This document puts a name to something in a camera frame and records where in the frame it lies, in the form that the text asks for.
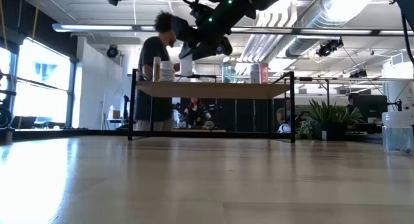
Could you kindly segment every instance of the potted plant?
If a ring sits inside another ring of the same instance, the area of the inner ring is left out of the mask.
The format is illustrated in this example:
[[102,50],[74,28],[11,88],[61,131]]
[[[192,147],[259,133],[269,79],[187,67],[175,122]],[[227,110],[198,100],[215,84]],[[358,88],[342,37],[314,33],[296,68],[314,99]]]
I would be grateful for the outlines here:
[[324,101],[319,104],[313,99],[309,103],[309,117],[318,140],[344,140],[348,125],[363,122],[357,107],[349,113],[345,106],[328,106]]

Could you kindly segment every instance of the black metal table frame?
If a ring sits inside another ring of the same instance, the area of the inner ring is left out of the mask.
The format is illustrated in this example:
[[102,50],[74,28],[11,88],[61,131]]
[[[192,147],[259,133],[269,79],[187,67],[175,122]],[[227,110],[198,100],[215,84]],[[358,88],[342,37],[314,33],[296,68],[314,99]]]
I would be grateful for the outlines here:
[[[128,140],[133,140],[133,137],[201,137],[201,138],[240,138],[240,139],[290,139],[291,143],[295,143],[295,125],[291,124],[291,134],[286,133],[272,133],[272,121],[273,121],[273,99],[267,100],[267,132],[266,133],[245,133],[245,132],[192,132],[192,131],[154,131],[154,111],[153,103],[154,97],[151,99],[151,127],[149,131],[134,131],[134,113],[135,113],[135,91],[136,91],[136,78],[138,69],[133,69],[132,82],[131,82],[131,102],[129,103],[129,121],[128,121]],[[276,80],[273,84],[276,84],[282,79],[289,79],[290,90],[290,123],[295,123],[295,76],[294,72],[287,72],[281,78]]]

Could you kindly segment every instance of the computer monitor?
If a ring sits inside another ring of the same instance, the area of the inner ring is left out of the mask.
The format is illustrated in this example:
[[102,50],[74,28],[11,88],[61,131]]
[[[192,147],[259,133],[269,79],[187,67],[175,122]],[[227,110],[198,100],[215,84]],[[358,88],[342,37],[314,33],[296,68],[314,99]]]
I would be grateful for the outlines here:
[[388,111],[385,95],[356,95],[353,97],[353,105],[360,110],[365,123],[368,118],[382,118],[382,113]]

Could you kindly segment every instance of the man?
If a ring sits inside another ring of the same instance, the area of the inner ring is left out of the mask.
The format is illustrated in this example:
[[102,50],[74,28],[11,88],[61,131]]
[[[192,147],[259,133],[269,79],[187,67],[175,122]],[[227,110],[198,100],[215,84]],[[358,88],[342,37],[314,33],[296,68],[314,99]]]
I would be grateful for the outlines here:
[[348,111],[349,114],[351,114],[355,109],[355,107],[354,107],[354,98],[357,95],[358,95],[358,93],[351,93],[351,94],[348,95],[349,104],[347,105],[347,111]]
[[[167,46],[173,47],[177,40],[173,32],[171,21],[173,15],[167,12],[158,14],[155,20],[155,30],[158,36],[145,40],[141,48],[138,68],[152,79],[154,57],[159,56],[161,61],[169,61]],[[174,69],[179,70],[179,64],[174,65]],[[154,131],[171,131],[172,129],[172,100],[171,98],[155,98],[153,108]],[[136,94],[135,108],[136,130],[149,131],[151,118],[151,97],[142,91]]]
[[284,122],[290,122],[290,98],[286,98],[285,100],[285,107],[286,107],[286,116],[285,116],[285,108],[279,108],[276,112],[276,119],[278,124],[283,124]]

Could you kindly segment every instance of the green plant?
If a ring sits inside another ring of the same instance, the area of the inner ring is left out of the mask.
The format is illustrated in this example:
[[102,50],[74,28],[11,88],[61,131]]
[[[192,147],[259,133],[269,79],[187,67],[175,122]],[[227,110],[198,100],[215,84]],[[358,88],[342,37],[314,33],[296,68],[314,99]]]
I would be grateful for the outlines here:
[[355,124],[363,122],[360,110],[356,107],[352,113],[345,106],[327,105],[325,101],[319,104],[315,100],[309,101],[309,117],[319,123]]
[[311,140],[314,138],[314,130],[312,127],[313,119],[308,118],[302,126],[296,132],[296,139],[308,139]]

